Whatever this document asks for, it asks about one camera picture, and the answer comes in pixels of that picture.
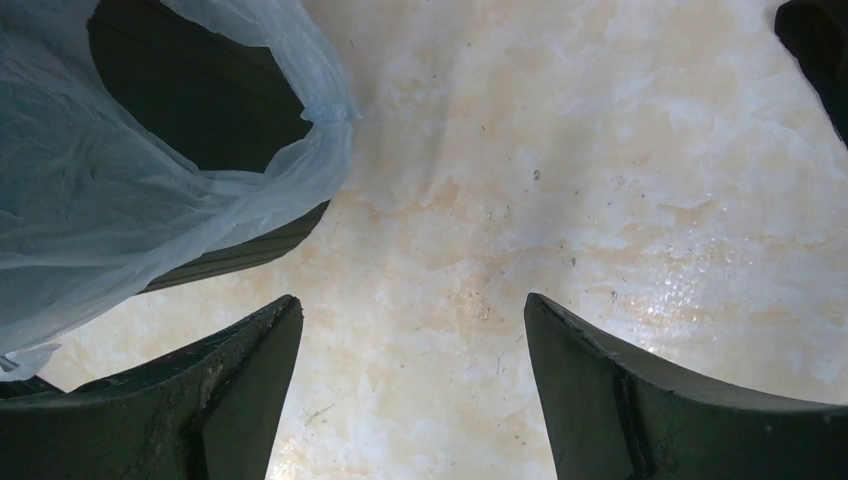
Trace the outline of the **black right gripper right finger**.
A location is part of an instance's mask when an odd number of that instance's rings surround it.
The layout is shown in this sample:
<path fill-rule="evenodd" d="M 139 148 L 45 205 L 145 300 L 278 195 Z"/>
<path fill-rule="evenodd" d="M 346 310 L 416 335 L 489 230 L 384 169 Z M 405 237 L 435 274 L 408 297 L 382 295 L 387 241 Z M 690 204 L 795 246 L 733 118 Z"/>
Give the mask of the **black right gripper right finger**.
<path fill-rule="evenodd" d="M 843 479 L 847 410 L 729 384 L 531 293 L 524 319 L 561 479 Z"/>

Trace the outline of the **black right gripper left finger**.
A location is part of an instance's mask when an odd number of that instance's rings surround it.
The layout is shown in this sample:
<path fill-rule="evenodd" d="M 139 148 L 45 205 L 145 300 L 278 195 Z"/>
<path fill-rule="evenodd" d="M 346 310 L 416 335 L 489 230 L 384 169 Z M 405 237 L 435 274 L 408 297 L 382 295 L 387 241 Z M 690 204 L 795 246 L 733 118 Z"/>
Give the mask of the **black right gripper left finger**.
<path fill-rule="evenodd" d="M 262 479 L 304 324 L 283 296 L 233 325 L 63 392 L 1 389 L 5 479 Z"/>

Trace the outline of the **light blue plastic trash bag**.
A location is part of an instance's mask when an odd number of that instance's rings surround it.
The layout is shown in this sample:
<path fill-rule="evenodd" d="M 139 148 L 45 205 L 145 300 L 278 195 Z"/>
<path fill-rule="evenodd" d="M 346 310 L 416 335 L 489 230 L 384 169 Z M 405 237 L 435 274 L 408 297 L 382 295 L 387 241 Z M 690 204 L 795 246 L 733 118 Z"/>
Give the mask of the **light blue plastic trash bag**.
<path fill-rule="evenodd" d="M 171 11 L 266 47 L 311 123 L 261 173 L 204 171 L 107 91 L 92 1 L 1 5 L 1 355 L 35 376 L 56 338 L 202 254 L 305 214 L 340 188 L 356 109 L 328 39 L 298 1 L 172 1 Z"/>

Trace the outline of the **black plastic trash bin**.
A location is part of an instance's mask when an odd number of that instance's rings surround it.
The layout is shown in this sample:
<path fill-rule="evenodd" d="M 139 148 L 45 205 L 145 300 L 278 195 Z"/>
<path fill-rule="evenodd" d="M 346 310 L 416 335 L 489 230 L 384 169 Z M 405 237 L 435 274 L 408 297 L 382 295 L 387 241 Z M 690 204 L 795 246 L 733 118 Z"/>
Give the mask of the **black plastic trash bin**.
<path fill-rule="evenodd" d="M 87 29 L 111 96 L 202 170 L 261 173 L 311 128 L 266 47 L 240 46 L 160 1 L 101 1 Z"/>

